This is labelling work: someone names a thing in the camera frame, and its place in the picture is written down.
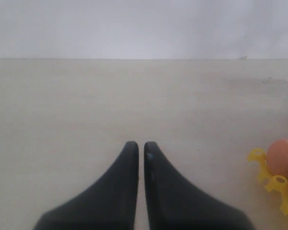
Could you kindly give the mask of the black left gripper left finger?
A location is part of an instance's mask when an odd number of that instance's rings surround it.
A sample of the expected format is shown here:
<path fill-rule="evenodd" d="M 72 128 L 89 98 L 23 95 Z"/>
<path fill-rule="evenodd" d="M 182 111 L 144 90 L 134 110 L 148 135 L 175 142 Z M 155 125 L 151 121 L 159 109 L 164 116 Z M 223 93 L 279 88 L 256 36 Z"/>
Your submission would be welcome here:
<path fill-rule="evenodd" d="M 89 188 L 46 212 L 36 230 L 132 230 L 139 182 L 139 148 L 125 143 L 108 170 Z"/>

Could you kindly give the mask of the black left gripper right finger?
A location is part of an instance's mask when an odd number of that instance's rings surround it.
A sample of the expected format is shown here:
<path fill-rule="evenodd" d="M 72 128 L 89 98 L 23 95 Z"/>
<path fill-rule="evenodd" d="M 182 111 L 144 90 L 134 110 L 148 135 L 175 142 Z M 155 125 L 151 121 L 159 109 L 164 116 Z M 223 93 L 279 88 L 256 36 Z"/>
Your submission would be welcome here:
<path fill-rule="evenodd" d="M 205 193 L 181 175 L 156 142 L 144 145 L 144 180 L 152 230 L 253 230 L 242 211 Z"/>

